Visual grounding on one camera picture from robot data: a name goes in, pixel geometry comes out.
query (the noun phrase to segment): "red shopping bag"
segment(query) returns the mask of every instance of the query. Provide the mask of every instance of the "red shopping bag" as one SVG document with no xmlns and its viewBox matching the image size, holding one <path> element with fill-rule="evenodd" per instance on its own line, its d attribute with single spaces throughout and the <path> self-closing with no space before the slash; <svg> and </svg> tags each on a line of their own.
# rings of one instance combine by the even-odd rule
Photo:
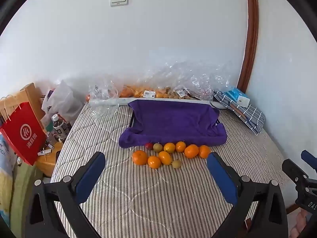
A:
<svg viewBox="0 0 317 238">
<path fill-rule="evenodd" d="M 1 126 L 0 132 L 24 162 L 33 165 L 37 153 L 44 146 L 46 135 L 43 132 L 29 102 L 24 102 Z"/>
</svg>

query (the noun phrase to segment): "striped mattress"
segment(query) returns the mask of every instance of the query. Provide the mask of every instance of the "striped mattress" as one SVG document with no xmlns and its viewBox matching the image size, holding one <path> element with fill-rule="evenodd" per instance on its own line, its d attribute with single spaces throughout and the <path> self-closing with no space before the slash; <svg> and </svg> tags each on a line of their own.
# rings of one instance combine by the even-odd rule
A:
<svg viewBox="0 0 317 238">
<path fill-rule="evenodd" d="M 232 205 L 221 195 L 206 160 L 173 153 L 174 160 L 182 161 L 179 169 L 163 165 L 154 170 L 135 165 L 131 154 L 144 147 L 122 149 L 118 145 L 131 115 L 131 108 L 121 106 L 113 117 L 94 121 L 90 106 L 85 105 L 63 146 L 51 182 L 73 175 L 96 151 L 101 151 L 106 156 L 106 167 L 88 200 L 80 205 L 101 237 L 210 238 Z M 287 180 L 281 170 L 283 157 L 267 133 L 263 130 L 255 136 L 230 111 L 221 111 L 219 120 L 228 139 L 212 151 L 217 151 L 240 175 L 257 182 L 276 179 L 283 188 Z M 76 237 L 59 202 L 56 207 L 67 234 Z M 255 209 L 253 203 L 248 216 Z"/>
</svg>

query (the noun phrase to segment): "metal bolt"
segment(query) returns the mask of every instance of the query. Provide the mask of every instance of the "metal bolt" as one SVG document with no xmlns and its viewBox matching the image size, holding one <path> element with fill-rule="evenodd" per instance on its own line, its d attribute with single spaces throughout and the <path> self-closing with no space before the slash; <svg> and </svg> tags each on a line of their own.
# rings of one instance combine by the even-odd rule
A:
<svg viewBox="0 0 317 238">
<path fill-rule="evenodd" d="M 65 176 L 63 182 L 69 182 L 72 178 L 70 176 Z"/>
<path fill-rule="evenodd" d="M 272 180 L 272 181 L 271 181 L 271 184 L 274 185 L 274 186 L 277 186 L 277 185 L 278 185 L 278 182 L 277 182 L 276 180 Z"/>
<path fill-rule="evenodd" d="M 34 185 L 35 186 L 39 186 L 41 184 L 41 180 L 36 180 L 35 182 L 34 182 Z"/>
<path fill-rule="evenodd" d="M 244 181 L 244 182 L 249 182 L 250 181 L 250 178 L 248 176 L 242 176 L 241 179 Z"/>
</svg>

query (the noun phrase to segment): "wooden nightstand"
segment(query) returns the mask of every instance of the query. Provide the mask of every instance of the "wooden nightstand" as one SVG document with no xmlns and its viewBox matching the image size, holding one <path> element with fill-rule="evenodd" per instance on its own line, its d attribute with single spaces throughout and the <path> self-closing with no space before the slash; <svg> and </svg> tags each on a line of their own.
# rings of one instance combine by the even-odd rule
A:
<svg viewBox="0 0 317 238">
<path fill-rule="evenodd" d="M 38 156 L 37 160 L 35 162 L 35 165 L 38 169 L 40 169 L 46 176 L 52 177 L 55 165 L 56 165 L 56 152 L 60 151 L 63 147 L 63 143 L 56 142 L 54 144 L 54 149 L 51 153 L 44 155 L 44 156 Z"/>
</svg>

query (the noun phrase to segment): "purple towel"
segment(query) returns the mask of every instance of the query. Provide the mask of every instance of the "purple towel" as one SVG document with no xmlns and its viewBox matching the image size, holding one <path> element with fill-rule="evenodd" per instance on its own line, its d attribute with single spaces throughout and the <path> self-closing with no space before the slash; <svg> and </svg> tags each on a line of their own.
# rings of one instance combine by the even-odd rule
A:
<svg viewBox="0 0 317 238">
<path fill-rule="evenodd" d="M 134 124 L 119 138 L 122 148 L 143 146 L 148 142 L 166 144 L 184 141 L 187 145 L 217 146 L 224 144 L 227 133 L 222 123 L 216 123 L 219 110 L 207 104 L 134 100 Z"/>
</svg>

